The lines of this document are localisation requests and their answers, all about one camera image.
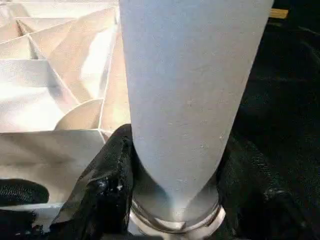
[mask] gloved hand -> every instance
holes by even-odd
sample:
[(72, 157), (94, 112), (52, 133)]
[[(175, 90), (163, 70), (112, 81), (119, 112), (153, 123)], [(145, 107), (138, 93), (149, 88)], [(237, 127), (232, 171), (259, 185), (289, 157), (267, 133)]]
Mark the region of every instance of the gloved hand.
[(81, 174), (48, 240), (98, 240), (127, 234), (134, 179), (131, 125), (118, 128)]

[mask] white cylindrical object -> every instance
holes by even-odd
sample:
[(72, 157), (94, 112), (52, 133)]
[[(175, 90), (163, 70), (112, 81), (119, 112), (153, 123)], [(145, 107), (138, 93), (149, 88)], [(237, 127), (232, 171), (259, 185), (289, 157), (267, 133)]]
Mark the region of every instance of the white cylindrical object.
[(272, 4), (120, 1), (133, 141), (145, 169), (134, 200), (155, 218), (194, 221), (217, 203), (210, 180)]

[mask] white geometric panel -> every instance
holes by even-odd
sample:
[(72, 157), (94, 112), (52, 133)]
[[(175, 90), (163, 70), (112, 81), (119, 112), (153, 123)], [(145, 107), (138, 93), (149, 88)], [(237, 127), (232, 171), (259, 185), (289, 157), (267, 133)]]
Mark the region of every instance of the white geometric panel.
[(0, 178), (50, 194), (28, 209), (63, 203), (106, 135), (130, 121), (118, 16), (116, 0), (0, 5)]

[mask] black fabric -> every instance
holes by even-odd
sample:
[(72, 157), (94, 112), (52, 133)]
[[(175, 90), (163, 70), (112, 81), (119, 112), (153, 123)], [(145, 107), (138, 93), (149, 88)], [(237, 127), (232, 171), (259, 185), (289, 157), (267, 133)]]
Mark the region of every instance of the black fabric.
[(0, 207), (44, 204), (49, 200), (48, 190), (24, 179), (0, 179)]
[(0, 238), (17, 240), (32, 232), (36, 215), (29, 211), (0, 210)]
[(252, 142), (231, 134), (217, 178), (229, 239), (316, 239), (290, 190)]
[(320, 236), (319, 46), (308, 30), (265, 29), (218, 171), (239, 237)]
[[(127, 233), (133, 191), (132, 152), (131, 126), (126, 124), (112, 134), (84, 170), (47, 240), (98, 240), (103, 234)], [(59, 221), (70, 208), (75, 210), (70, 219)]]

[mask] metal base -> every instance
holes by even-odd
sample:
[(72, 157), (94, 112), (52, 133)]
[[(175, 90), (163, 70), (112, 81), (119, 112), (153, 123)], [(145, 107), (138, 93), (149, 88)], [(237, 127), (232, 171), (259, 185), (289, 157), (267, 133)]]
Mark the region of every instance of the metal base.
[(215, 207), (203, 220), (196, 223), (167, 222), (150, 218), (133, 202), (130, 220), (144, 235), (161, 236), (164, 240), (200, 240), (211, 236), (225, 218), (225, 210)]

